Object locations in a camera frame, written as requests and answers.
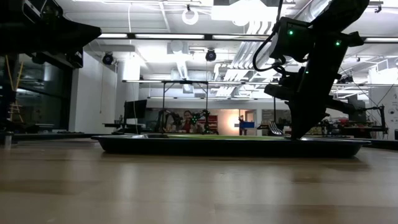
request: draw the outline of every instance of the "person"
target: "person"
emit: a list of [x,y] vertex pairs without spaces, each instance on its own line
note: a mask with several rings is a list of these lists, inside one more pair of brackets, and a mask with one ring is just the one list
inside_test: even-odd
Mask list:
[[189,110],[184,111],[183,114],[183,122],[180,130],[184,130],[186,133],[201,133],[203,128],[200,123],[196,123],[196,125],[191,124],[192,113]]
[[241,115],[240,117],[238,117],[239,119],[239,135],[247,135],[248,131],[244,128],[244,116]]

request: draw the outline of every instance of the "robotic arm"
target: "robotic arm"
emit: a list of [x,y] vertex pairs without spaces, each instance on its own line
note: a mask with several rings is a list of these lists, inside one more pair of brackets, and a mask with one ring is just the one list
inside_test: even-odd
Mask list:
[[[327,115],[326,108],[349,114],[357,112],[353,105],[334,100],[329,92],[335,79],[341,78],[338,70],[348,47],[364,44],[358,32],[341,31],[358,20],[368,4],[369,0],[333,0],[312,22],[286,17],[277,21],[271,34],[270,57],[276,60],[271,68],[281,73],[282,78],[279,85],[267,85],[264,92],[287,101],[292,113],[293,139],[300,139],[319,123]],[[282,67],[285,56],[307,62],[307,66],[297,73],[286,72]],[[253,64],[256,70],[264,70],[255,66],[256,57]]]
[[203,131],[203,134],[211,134],[212,131],[210,130],[209,126],[209,115],[210,112],[208,110],[203,110],[200,113],[194,113],[192,114],[191,124],[196,125],[196,123],[201,117],[205,117],[205,126],[204,126],[205,130]]

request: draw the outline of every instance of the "computer screen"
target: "computer screen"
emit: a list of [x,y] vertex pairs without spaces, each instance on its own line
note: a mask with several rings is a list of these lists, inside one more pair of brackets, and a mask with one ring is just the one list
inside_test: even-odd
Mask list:
[[124,118],[145,118],[147,100],[130,101],[124,103]]

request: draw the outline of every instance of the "wooden floor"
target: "wooden floor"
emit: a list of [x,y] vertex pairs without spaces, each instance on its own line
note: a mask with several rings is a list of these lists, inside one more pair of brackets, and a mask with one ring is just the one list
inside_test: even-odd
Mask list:
[[0,151],[0,223],[398,223],[398,152],[357,159],[104,154],[97,143]]

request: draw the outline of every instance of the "camera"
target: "camera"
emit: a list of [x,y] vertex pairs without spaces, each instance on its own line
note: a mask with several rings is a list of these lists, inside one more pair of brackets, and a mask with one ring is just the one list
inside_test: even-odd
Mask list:
[[113,64],[113,53],[112,52],[106,52],[105,56],[102,58],[102,62],[105,65],[112,65]]
[[207,54],[206,54],[206,61],[212,62],[212,61],[216,60],[216,58],[217,58],[217,54],[214,51],[214,49],[208,49]]

